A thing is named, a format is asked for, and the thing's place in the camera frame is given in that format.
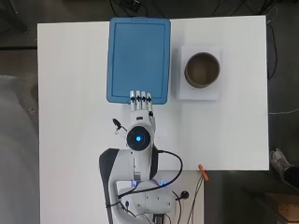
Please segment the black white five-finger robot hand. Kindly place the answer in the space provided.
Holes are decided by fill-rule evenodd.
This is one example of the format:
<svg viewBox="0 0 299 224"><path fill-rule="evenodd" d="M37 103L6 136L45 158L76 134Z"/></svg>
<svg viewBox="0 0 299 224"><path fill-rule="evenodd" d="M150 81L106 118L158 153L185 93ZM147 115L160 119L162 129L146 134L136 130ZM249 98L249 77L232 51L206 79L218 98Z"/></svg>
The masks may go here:
<svg viewBox="0 0 299 224"><path fill-rule="evenodd" d="M145 123L156 131L155 117L152 110L151 94L145 91L130 91L131 123Z"/></svg>

